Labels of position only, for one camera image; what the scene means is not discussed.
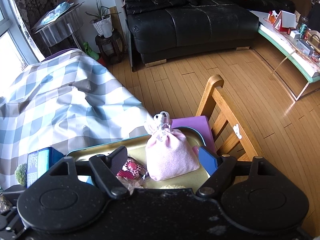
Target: curtain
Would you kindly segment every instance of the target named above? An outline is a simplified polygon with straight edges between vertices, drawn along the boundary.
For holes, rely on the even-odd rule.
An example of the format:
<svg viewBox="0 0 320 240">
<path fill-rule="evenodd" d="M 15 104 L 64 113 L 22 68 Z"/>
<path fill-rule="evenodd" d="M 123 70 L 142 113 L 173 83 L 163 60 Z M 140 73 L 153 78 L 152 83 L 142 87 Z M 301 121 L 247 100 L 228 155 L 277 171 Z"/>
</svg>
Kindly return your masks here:
<svg viewBox="0 0 320 240">
<path fill-rule="evenodd" d="M 40 18 L 48 11 L 53 10 L 57 6 L 57 0 L 14 0 L 21 18 L 29 31 L 35 44 L 45 57 L 62 49 L 70 48 L 70 42 L 65 39 L 60 44 L 50 48 L 49 51 L 42 41 L 41 37 L 37 34 L 33 35 L 31 28 L 40 20 Z"/>
</svg>

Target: plant stand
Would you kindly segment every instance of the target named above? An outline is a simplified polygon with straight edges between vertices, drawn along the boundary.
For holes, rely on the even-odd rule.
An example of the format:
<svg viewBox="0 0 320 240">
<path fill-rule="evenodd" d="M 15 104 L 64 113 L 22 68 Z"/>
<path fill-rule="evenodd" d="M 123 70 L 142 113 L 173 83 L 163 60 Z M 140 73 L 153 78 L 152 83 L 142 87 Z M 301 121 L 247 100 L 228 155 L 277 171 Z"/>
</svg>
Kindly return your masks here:
<svg viewBox="0 0 320 240">
<path fill-rule="evenodd" d="M 117 43 L 118 39 L 121 40 L 121 45 L 122 45 L 121 52 L 119 49 L 119 45 Z M 108 63 L 108 64 L 113 65 L 116 63 L 120 63 L 122 61 L 123 56 L 124 56 L 124 40 L 117 29 L 114 29 L 112 36 L 109 38 L 105 38 L 104 36 L 100 37 L 99 35 L 97 35 L 95 38 L 95 41 L 96 41 L 96 44 L 100 50 L 101 56 L 106 64 Z M 109 43 L 112 44 L 114 53 L 112 53 L 111 55 L 108 56 L 105 53 L 105 51 L 103 50 L 103 46 L 105 46 Z"/>
</svg>

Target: plaid fabric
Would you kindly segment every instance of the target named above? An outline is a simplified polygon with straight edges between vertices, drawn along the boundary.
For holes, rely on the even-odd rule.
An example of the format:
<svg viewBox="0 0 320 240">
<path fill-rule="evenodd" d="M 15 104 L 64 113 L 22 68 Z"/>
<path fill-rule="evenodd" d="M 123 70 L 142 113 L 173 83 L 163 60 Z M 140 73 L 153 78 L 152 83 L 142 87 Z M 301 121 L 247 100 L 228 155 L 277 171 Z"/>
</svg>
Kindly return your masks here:
<svg viewBox="0 0 320 240">
<path fill-rule="evenodd" d="M 0 185 L 17 184 L 27 154 L 63 154 L 146 134 L 152 118 L 102 65 L 75 49 L 28 66 L 0 97 Z"/>
</svg>

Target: sofa leg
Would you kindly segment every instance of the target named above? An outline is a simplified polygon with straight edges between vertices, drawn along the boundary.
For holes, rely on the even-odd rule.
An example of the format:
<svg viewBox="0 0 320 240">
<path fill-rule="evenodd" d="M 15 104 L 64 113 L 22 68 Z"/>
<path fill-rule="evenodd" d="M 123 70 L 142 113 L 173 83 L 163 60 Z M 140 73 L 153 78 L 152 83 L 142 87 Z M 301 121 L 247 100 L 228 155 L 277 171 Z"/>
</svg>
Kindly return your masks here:
<svg viewBox="0 0 320 240">
<path fill-rule="evenodd" d="M 250 49 L 250 47 L 238 47 L 236 50 L 246 50 L 246 49 Z"/>
<path fill-rule="evenodd" d="M 167 60 L 166 59 L 162 59 L 162 60 L 158 60 L 158 61 L 147 63 L 145 65 L 146 65 L 146 67 L 152 67 L 152 66 L 163 64 L 163 63 L 167 63 Z"/>
</svg>

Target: brown chair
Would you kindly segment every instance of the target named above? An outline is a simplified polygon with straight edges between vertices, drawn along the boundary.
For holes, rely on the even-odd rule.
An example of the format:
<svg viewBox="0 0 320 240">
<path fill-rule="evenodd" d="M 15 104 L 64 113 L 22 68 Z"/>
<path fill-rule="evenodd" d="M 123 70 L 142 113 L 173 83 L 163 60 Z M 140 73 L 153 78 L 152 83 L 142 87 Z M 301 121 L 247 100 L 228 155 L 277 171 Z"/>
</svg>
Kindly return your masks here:
<svg viewBox="0 0 320 240">
<path fill-rule="evenodd" d="M 211 130 L 214 140 L 219 137 L 228 123 L 230 123 L 232 127 L 238 125 L 240 135 L 242 137 L 239 139 L 235 132 L 230 134 L 228 139 L 217 150 L 217 154 L 229 154 L 238 143 L 241 143 L 245 150 L 245 154 L 242 155 L 238 160 L 252 161 L 255 156 L 263 155 L 262 149 L 250 131 L 246 121 L 239 113 L 237 106 L 234 105 L 233 101 L 223 90 L 223 83 L 224 81 L 220 75 L 214 75 L 209 78 L 196 116 L 205 115 L 208 119 L 210 119 L 215 106 L 218 105 L 221 109 L 221 112 Z"/>
</svg>

